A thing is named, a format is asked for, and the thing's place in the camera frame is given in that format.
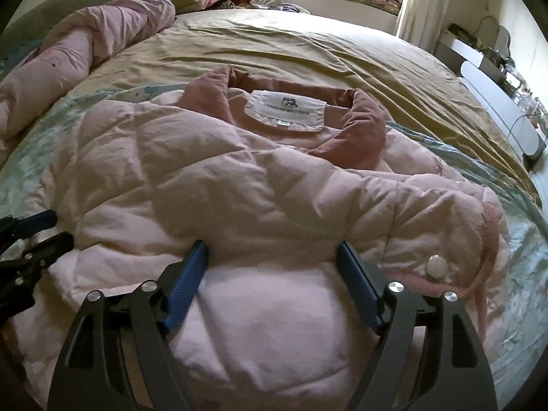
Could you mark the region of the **pink quilted jacket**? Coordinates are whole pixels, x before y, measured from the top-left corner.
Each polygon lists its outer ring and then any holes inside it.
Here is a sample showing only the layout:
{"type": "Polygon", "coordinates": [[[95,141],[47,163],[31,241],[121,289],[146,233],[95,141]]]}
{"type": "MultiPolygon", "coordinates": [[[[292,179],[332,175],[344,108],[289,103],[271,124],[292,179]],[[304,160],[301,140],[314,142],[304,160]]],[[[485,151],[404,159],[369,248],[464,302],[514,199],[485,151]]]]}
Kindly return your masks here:
{"type": "Polygon", "coordinates": [[[183,91],[91,108],[30,210],[74,237],[15,320],[40,403],[85,295],[131,291],[196,240],[208,271],[171,349],[223,410],[340,410],[375,343],[334,266],[338,244],[413,290],[463,295],[501,340],[508,227],[495,193],[389,128],[361,89],[221,68],[183,91]]]}

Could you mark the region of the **teal cartoon print blanket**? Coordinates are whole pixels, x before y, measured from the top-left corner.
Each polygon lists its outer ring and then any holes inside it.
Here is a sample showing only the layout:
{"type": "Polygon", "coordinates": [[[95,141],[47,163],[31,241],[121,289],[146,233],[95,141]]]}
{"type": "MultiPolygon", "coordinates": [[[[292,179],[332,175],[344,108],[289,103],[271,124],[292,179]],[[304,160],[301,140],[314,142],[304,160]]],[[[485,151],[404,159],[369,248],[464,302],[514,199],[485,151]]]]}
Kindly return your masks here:
{"type": "MultiPolygon", "coordinates": [[[[1,170],[1,214],[23,215],[30,195],[50,165],[59,137],[102,100],[149,101],[176,90],[176,85],[147,85],[130,90],[102,90],[65,97],[30,129],[1,170]]],[[[467,180],[489,187],[499,197],[509,227],[511,256],[507,266],[508,297],[501,316],[501,347],[491,366],[500,407],[532,377],[547,345],[547,223],[543,213],[516,182],[455,147],[390,121],[388,126],[425,146],[467,180]]]]}

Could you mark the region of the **pink rolled duvet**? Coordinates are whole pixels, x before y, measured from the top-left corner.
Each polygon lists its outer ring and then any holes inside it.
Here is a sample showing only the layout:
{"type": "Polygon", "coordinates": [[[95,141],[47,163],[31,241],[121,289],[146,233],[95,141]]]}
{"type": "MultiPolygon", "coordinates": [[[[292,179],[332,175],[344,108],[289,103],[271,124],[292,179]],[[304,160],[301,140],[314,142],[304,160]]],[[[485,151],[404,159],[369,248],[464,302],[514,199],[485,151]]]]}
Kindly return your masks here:
{"type": "Polygon", "coordinates": [[[1,140],[8,142],[91,69],[173,25],[171,0],[113,0],[78,9],[1,82],[1,140]]]}

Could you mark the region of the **white dressing table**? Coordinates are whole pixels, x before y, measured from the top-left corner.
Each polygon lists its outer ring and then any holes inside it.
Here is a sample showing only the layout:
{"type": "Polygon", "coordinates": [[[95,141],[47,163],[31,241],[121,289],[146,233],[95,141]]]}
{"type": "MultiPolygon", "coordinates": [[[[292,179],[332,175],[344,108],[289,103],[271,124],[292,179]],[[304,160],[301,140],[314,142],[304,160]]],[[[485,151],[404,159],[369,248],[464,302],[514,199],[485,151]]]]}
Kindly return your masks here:
{"type": "Polygon", "coordinates": [[[493,17],[471,34],[456,23],[437,39],[435,57],[457,75],[501,129],[527,170],[547,151],[547,109],[511,55],[511,35],[493,17]]]}

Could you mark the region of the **tan bed sheet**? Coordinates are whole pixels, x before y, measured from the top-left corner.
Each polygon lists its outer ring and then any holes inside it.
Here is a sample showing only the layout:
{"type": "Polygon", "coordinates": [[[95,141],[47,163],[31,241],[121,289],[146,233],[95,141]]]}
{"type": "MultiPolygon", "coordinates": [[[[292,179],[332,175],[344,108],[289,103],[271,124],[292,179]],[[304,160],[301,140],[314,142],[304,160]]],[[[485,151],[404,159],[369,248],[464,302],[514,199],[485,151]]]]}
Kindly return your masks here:
{"type": "Polygon", "coordinates": [[[106,61],[74,89],[186,83],[230,65],[292,82],[360,88],[391,118],[539,192],[501,129],[443,63],[392,34],[343,21],[265,9],[180,15],[172,27],[106,61]]]}

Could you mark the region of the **right cream curtain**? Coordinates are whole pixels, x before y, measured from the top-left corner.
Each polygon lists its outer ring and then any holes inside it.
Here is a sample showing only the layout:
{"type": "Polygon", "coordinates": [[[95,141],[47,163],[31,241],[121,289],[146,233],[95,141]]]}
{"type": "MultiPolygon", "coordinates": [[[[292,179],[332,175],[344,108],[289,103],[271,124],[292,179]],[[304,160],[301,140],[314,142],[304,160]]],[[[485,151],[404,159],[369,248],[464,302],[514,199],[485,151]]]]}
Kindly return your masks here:
{"type": "Polygon", "coordinates": [[[403,0],[395,36],[432,53],[449,3],[450,0],[403,0]]]}

